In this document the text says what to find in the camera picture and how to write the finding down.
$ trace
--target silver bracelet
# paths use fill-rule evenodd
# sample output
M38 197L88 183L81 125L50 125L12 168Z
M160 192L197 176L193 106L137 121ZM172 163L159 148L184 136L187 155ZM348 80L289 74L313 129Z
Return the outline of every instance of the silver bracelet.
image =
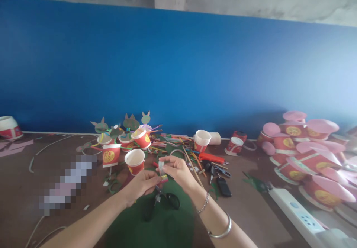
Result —
M226 237L228 235L228 233L231 231L231 228L232 228L232 220L231 220L231 217L229 216L229 214L227 212L225 212L228 216L228 228L227 230L221 234L221 235L212 235L212 232L208 232L208 235L211 237L211 238L216 238L216 239L219 239L219 238L223 238L223 237Z
M207 203L208 203L208 196L209 196L209 192L207 192L206 200L205 200L203 207L201 208L201 210L197 211L198 214L202 213L203 210L206 208Z

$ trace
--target pink paper strip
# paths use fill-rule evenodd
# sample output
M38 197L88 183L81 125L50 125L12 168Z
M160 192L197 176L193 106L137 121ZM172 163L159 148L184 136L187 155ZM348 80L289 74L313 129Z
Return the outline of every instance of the pink paper strip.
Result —
M33 140L30 140L30 141L27 141L27 142L23 142L23 143L18 143L18 144L12 143L10 148L9 148L9 150L25 147L25 146L31 145L31 144L33 144Z
M15 154L15 153L19 153L19 152L23 151L24 148L25 147L14 149L14 150L6 150L6 151L3 151L3 152L0 152L0 157L8 156L8 155Z

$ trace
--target power strip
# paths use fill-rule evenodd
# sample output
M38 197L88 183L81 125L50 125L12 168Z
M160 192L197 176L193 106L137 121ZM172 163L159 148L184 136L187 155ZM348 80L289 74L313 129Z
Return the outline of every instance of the power strip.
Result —
M325 229L290 194L290 192L286 189L273 188L269 191L269 194L311 247L326 247L317 237L317 234L325 231Z

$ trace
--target key fob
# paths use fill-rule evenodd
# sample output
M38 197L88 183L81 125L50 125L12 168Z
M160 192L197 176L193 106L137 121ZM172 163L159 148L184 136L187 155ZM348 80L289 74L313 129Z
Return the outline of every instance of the key fob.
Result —
M227 181L222 178L222 177L217 177L217 185L219 187L219 190L221 191L221 194L225 197L231 197L232 193L229 190L229 187L227 185Z

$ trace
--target woman's right hand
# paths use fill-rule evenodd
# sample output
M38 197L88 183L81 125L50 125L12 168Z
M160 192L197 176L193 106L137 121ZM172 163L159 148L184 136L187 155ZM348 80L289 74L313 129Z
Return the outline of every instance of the woman's right hand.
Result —
M159 161L168 161L163 166L164 172L172 176L187 194L198 185L184 159L171 155L161 157Z

